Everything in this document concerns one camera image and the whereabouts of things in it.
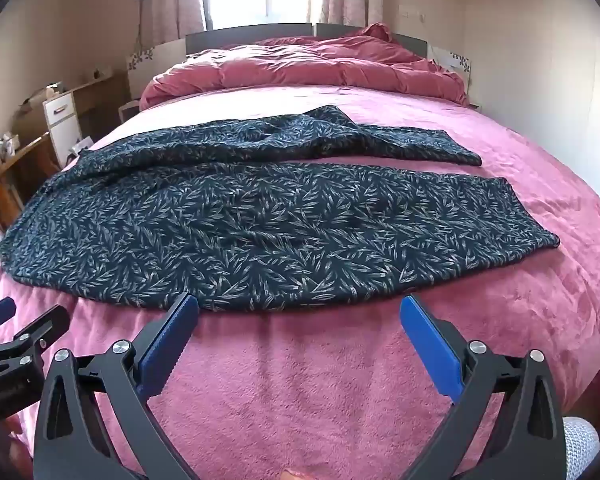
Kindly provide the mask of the dark leaf-print pants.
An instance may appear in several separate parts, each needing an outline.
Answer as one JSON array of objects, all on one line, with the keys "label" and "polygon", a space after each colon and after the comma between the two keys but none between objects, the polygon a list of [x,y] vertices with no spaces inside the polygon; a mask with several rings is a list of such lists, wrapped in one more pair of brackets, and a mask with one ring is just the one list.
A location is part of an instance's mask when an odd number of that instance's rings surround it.
[{"label": "dark leaf-print pants", "polygon": [[446,132],[358,124],[326,105],[134,134],[81,155],[0,241],[15,281],[165,308],[354,304],[518,262],[559,238]]}]

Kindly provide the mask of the wooden desk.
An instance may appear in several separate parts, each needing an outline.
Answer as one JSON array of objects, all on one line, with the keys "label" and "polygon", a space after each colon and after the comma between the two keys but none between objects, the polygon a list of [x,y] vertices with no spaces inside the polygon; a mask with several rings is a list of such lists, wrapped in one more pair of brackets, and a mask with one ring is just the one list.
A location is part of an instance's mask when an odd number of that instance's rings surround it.
[{"label": "wooden desk", "polygon": [[48,132],[3,162],[0,166],[0,226],[3,229],[11,226],[24,205],[58,171]]}]

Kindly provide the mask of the pink fleece bed blanket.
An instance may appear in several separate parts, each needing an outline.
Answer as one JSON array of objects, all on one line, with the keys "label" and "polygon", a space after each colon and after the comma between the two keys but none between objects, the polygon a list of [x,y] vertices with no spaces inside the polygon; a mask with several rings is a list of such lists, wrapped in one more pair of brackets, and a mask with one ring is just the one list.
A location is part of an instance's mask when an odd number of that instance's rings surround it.
[{"label": "pink fleece bed blanket", "polygon": [[[332,104],[355,122],[441,129],[500,177],[560,244],[520,263],[423,290],[467,338],[542,350],[564,408],[600,410],[600,198],[542,148],[468,107],[327,86],[233,89],[145,110],[132,134],[298,114]],[[448,409],[402,330],[394,299],[271,314],[204,313],[161,396],[160,425],[205,479],[395,479]]]}]

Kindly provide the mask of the white drawer cabinet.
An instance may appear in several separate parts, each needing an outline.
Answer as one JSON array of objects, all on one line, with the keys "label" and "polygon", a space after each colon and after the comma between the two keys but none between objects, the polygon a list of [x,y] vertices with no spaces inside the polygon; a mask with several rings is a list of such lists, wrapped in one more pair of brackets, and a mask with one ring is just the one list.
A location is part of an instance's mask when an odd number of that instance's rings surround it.
[{"label": "white drawer cabinet", "polygon": [[47,131],[60,168],[67,165],[71,149],[82,140],[73,93],[66,92],[43,103]]}]

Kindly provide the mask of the white floral side panel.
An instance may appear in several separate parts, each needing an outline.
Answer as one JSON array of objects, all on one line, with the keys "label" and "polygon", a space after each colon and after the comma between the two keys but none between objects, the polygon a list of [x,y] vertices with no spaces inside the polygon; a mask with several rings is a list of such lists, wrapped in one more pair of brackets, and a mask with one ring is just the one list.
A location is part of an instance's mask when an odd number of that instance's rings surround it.
[{"label": "white floral side panel", "polygon": [[126,58],[130,95],[139,100],[145,88],[155,76],[164,73],[173,65],[186,59],[186,40],[159,44],[158,46],[134,52]]}]

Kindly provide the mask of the grey bed headboard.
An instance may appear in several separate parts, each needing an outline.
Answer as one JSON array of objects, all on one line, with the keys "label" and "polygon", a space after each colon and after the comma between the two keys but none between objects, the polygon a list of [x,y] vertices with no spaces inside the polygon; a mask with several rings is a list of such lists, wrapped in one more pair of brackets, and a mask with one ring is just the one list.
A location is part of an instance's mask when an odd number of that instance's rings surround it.
[{"label": "grey bed headboard", "polygon": [[185,54],[210,49],[229,49],[245,44],[313,44],[340,37],[361,36],[362,28],[327,23],[276,23],[247,25],[195,32],[185,37]]}]

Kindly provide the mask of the pink window curtain left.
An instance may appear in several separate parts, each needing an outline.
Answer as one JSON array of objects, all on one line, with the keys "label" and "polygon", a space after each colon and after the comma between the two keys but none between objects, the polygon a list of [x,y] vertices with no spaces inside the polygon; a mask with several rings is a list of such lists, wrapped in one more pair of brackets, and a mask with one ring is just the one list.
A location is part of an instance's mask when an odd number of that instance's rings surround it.
[{"label": "pink window curtain left", "polygon": [[151,0],[151,31],[154,44],[183,39],[206,30],[202,0]]}]

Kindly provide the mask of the red rumpled duvet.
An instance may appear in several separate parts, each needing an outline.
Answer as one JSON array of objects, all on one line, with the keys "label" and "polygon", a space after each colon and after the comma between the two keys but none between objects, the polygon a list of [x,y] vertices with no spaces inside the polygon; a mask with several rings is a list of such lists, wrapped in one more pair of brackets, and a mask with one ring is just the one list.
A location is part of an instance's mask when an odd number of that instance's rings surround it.
[{"label": "red rumpled duvet", "polygon": [[272,38],[189,55],[151,79],[140,109],[212,91],[280,86],[356,87],[468,103],[460,76],[402,47],[387,25],[375,23],[348,36]]}]

